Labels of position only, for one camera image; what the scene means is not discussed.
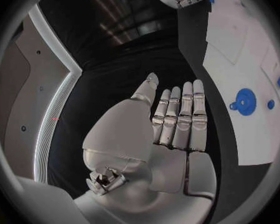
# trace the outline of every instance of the blue knob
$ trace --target blue knob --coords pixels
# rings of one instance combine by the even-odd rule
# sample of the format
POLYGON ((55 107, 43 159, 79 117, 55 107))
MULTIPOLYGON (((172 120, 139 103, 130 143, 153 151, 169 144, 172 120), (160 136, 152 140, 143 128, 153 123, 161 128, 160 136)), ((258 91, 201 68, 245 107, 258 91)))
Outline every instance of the blue knob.
POLYGON ((270 110, 272 110, 272 109, 274 108, 274 106, 275 106, 275 101, 274 101, 274 100, 270 100, 270 101, 268 102, 268 108, 269 108, 270 110))
POLYGON ((251 115, 256 109, 256 97, 252 90, 244 88, 237 93, 236 101, 229 105, 231 110, 238 110, 244 116, 251 115))

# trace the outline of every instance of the curved white trim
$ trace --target curved white trim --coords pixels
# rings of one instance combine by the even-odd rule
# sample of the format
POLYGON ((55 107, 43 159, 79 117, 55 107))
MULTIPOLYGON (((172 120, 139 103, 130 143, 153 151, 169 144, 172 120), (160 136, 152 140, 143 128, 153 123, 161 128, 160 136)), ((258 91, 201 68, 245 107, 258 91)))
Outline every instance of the curved white trim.
POLYGON ((82 74, 82 69, 58 39, 57 35, 54 33, 40 11, 38 5, 35 5, 31 9, 29 16, 42 39, 70 72, 62 81, 60 87, 57 89, 54 97, 52 98, 42 119, 37 136, 33 163, 33 176, 35 181, 47 183, 47 162, 49 150, 57 124, 57 122, 53 119, 59 118, 67 98, 82 74))

